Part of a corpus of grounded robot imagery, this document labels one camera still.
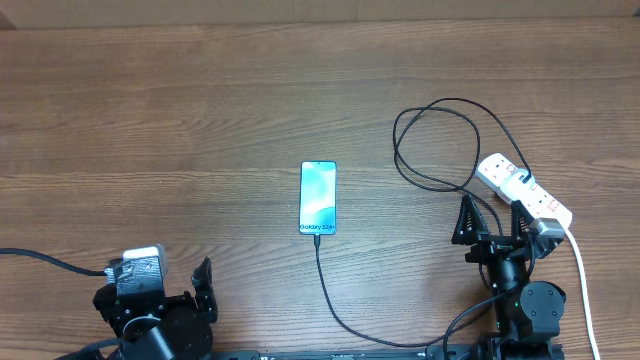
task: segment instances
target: white power strip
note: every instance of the white power strip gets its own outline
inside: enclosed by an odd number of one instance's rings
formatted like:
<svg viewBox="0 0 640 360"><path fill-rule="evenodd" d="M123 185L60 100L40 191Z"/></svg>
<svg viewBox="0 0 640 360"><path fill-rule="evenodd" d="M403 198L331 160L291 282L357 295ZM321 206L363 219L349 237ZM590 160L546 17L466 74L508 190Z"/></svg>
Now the white power strip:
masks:
<svg viewBox="0 0 640 360"><path fill-rule="evenodd" d="M596 360L600 360L598 344L596 343L591 321L587 279L582 263L582 256L580 255L580 249L578 249L578 244L573 234L569 231L573 214L556 198L539 186L533 176L526 182L523 182L528 174L529 172L527 170L518 169L518 167L500 153L493 154L484 159L476 169L476 176L493 189L493 191L508 204L511 204L512 201L520 200L534 218L558 219L562 227L564 227L573 252L576 255L576 261L578 262L582 300L587 321L587 333L589 334L593 357Z"/></svg>

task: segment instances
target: phone screen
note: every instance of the phone screen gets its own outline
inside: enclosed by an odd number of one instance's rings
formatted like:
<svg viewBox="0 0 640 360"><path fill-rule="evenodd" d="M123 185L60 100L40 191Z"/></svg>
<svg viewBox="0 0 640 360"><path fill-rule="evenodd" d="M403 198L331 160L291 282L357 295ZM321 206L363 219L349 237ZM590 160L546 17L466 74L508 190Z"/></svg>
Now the phone screen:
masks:
<svg viewBox="0 0 640 360"><path fill-rule="evenodd" d="M305 161L300 169L300 233L336 233L336 163Z"/></svg>

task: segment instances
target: wood grain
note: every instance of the wood grain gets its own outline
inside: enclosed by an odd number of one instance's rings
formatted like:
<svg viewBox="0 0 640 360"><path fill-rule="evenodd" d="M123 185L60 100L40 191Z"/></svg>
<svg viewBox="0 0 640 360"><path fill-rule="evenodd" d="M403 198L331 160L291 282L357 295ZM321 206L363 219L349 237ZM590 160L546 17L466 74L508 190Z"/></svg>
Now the wood grain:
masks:
<svg viewBox="0 0 640 360"><path fill-rule="evenodd" d="M21 30L633 16L640 0L0 0Z"/></svg>
<svg viewBox="0 0 640 360"><path fill-rule="evenodd" d="M337 312L393 341L442 334L487 296L449 243L460 196L396 173L392 120L443 96L485 104L538 180L574 212L604 358L640 351L640 22L429 21L0 33L0 242L100 268L167 245L168 294L213 259L220 350L375 349L322 298L297 233L298 167L339 166L339 232L321 256ZM477 109L482 156L516 159ZM403 151L463 179L473 132L434 115ZM507 206L479 181L470 189ZM562 343L589 346L568 244L535 277L567 291ZM101 280L0 261L0 359L50 359L112 335L91 304ZM492 320L457 335L470 342Z"/></svg>

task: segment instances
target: wooden table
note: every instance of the wooden table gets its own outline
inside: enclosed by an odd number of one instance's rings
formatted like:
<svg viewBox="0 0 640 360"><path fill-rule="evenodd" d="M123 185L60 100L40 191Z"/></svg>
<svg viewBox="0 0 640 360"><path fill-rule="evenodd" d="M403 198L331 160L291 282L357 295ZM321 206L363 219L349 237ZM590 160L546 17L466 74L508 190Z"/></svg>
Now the wooden table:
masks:
<svg viewBox="0 0 640 360"><path fill-rule="evenodd" d="M603 358L636 359L638 19L1 32L0 241L93 269L161 243L169 295L209 256L219 350L381 348L332 319L312 239L297 231L300 162L331 159L339 231L321 257L336 311L373 336L433 338L488 296L467 249L450 244L460 196L411 186L393 165L393 118L444 96L494 110L573 211ZM516 160L491 118L452 106L480 127L482 157ZM459 181L475 143L463 121L435 114L404 146L419 169ZM486 186L469 188L508 223ZM556 342L590 358L569 244L534 277L566 290ZM3 257L0 358L111 337L91 303L102 285ZM452 341L494 328L487 317Z"/></svg>

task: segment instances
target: power outlet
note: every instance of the power outlet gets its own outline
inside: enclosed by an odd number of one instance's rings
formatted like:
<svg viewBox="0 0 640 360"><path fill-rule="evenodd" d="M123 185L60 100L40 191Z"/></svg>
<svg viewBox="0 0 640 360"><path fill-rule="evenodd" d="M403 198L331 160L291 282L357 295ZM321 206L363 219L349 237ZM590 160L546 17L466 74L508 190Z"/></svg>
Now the power outlet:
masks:
<svg viewBox="0 0 640 360"><path fill-rule="evenodd" d="M519 169L500 153L487 157L476 169L476 176L505 202L510 204L520 200L535 219L558 219L562 227L568 229L573 219L571 211L536 183L533 177L523 183L528 174L527 170Z"/></svg>

